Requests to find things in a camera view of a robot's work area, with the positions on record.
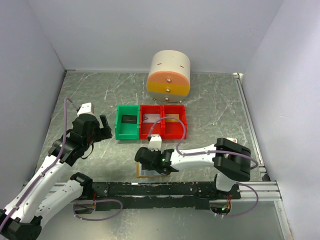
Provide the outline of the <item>tan leather card holder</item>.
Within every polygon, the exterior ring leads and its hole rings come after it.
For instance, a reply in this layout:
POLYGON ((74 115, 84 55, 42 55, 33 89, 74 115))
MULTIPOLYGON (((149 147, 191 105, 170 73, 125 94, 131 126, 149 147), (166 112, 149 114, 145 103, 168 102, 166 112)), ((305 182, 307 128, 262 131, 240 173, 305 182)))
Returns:
POLYGON ((169 175, 160 174, 155 170, 147 170, 142 167, 141 163, 136 163, 136 177, 137 178, 156 178, 168 177, 169 175))

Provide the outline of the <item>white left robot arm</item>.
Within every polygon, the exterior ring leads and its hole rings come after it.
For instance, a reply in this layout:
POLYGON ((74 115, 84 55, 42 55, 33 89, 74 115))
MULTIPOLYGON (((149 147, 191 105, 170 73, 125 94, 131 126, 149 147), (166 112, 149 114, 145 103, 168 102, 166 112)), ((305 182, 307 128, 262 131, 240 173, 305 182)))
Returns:
POLYGON ((82 113, 65 129, 48 151, 32 179, 5 208, 0 211, 0 234, 8 240, 35 240, 42 228, 70 202, 89 199, 94 192, 93 180, 83 173, 73 174, 61 190, 47 194, 62 174, 83 159, 94 143, 110 139, 112 130, 105 115, 96 118, 82 113))

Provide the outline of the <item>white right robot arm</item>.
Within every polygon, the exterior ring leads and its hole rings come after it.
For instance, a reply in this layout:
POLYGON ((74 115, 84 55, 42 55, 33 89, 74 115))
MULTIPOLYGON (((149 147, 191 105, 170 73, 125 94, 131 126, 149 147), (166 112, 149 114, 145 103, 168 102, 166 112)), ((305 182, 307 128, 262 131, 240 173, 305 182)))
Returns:
POLYGON ((214 167, 219 173, 212 193, 218 199, 228 195, 236 182, 251 179, 251 150, 227 138, 218 138, 215 144, 189 150, 161 150, 162 138, 158 134, 152 134, 148 139, 148 146, 140 147, 135 154, 137 163, 165 176, 184 169, 214 167))

